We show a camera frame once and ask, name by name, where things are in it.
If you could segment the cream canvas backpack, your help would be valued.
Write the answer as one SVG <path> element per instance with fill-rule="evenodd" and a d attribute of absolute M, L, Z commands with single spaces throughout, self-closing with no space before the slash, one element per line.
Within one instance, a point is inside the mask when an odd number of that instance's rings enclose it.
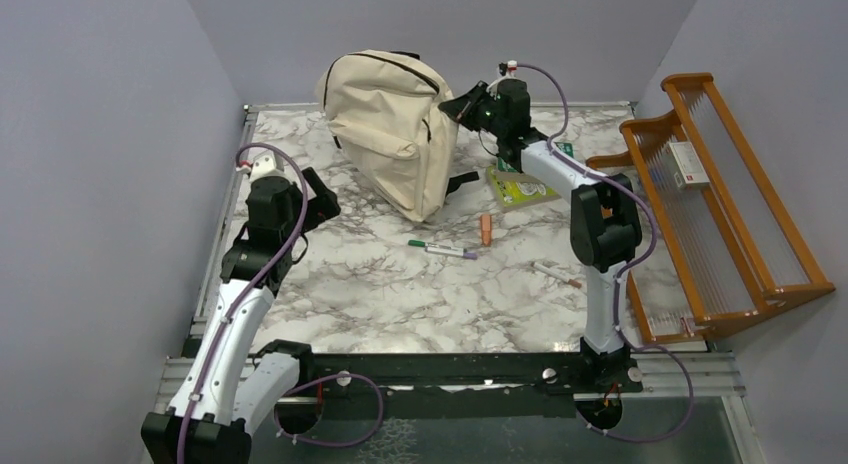
<path fill-rule="evenodd" d="M 367 49 L 336 58 L 315 95 L 333 141 L 377 194 L 413 222 L 438 213 L 446 198 L 479 180 L 457 174 L 458 125 L 439 106 L 446 80 L 420 56 Z"/>

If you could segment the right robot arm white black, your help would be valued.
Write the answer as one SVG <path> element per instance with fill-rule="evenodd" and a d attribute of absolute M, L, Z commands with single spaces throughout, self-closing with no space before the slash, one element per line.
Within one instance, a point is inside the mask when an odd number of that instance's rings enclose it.
<path fill-rule="evenodd" d="M 622 336 L 620 307 L 627 266 L 642 241 L 629 179 L 622 174 L 597 174 L 562 153 L 533 126 L 530 95 L 521 80 L 502 81 L 496 93 L 479 82 L 438 107 L 460 126 L 493 135 L 499 158 L 553 189 L 569 204 L 570 245 L 585 266 L 588 285 L 577 377 L 592 391 L 622 381 L 632 362 L 631 348 Z"/>

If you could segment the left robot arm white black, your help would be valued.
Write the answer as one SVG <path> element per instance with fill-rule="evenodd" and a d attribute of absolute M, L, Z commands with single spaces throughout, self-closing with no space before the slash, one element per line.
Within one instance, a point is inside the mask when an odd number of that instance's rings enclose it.
<path fill-rule="evenodd" d="M 291 267 L 294 243 L 340 207 L 315 170 L 291 181 L 253 173 L 248 219 L 224 254 L 216 306 L 192 366 L 165 411 L 150 412 L 141 437 L 155 463 L 246 463 L 253 436 L 285 393 L 314 381 L 308 344 L 277 340 L 242 375 L 251 345 Z"/>

